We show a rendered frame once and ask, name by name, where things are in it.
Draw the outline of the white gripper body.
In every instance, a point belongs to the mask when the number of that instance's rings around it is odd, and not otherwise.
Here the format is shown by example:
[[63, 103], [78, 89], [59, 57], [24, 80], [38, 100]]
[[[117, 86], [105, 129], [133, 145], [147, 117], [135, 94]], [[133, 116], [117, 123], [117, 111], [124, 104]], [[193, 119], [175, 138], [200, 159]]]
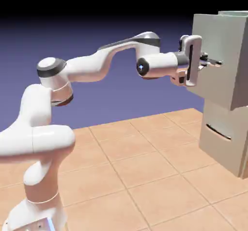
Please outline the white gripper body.
[[202, 48], [202, 37], [199, 35], [183, 35], [180, 38], [180, 51], [188, 57], [186, 86], [195, 86], [198, 78]]

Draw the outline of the pale grey drawer front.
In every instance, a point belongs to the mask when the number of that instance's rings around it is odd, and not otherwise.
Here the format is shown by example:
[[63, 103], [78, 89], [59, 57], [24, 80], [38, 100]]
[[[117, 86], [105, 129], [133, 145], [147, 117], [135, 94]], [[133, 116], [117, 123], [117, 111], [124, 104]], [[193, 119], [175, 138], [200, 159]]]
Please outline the pale grey drawer front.
[[[218, 135], [208, 129], [206, 124], [232, 139]], [[248, 107], [229, 111], [206, 100], [199, 146], [235, 176], [248, 178]]]
[[247, 106], [248, 12], [195, 14], [192, 33], [202, 37], [201, 50], [223, 64], [203, 68], [189, 91], [227, 110]]

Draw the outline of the pale grey cabinet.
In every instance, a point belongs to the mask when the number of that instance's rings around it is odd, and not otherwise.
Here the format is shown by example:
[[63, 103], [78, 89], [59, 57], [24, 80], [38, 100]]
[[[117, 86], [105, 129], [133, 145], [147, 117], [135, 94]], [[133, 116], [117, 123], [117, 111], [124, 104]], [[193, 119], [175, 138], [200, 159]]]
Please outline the pale grey cabinet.
[[204, 99], [200, 148], [248, 178], [248, 11], [196, 14], [192, 32], [211, 61], [190, 88]]

